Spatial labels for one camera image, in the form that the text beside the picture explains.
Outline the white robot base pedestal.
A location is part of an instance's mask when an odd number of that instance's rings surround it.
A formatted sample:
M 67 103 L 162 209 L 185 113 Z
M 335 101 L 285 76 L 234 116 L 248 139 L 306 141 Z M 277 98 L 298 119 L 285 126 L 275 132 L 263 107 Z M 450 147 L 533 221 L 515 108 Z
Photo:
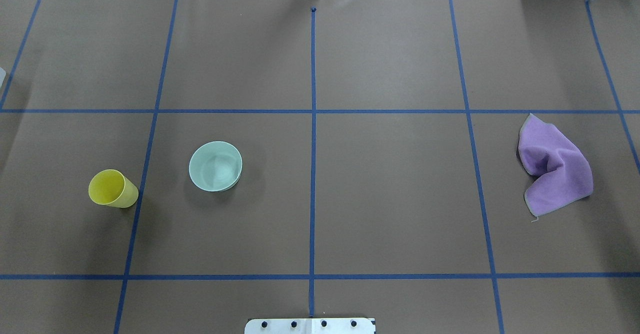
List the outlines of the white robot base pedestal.
M 374 318 L 255 318 L 247 321 L 244 333 L 376 333 Z

